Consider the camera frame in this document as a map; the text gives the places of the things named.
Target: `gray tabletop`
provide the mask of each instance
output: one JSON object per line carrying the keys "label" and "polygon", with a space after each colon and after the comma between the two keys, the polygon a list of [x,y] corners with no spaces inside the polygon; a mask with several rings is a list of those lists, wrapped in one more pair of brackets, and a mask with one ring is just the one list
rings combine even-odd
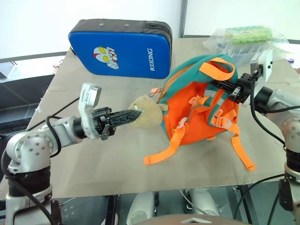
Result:
{"label": "gray tabletop", "polygon": [[[172,68],[191,57],[206,54],[202,38],[173,40]],[[239,75],[249,68],[239,68]],[[98,107],[113,111],[127,109],[139,96],[159,87],[163,80],[94,75],[68,52],[31,124],[44,119],[79,96],[82,83],[102,86]],[[275,61],[268,87],[299,91],[299,75],[285,60]],[[77,104],[60,116],[79,116]],[[259,119],[275,134],[279,129],[261,115]],[[76,197],[137,193],[179,188],[201,188],[246,184],[284,172],[282,145],[265,133],[252,119],[250,109],[240,107],[240,140],[257,169],[249,172],[231,145],[231,132],[213,141],[180,146],[175,155],[156,165],[144,165],[143,157],[162,151],[169,140],[161,127],[141,130],[130,125],[117,128],[106,141],[84,140],[63,148],[51,161],[54,197]]]}

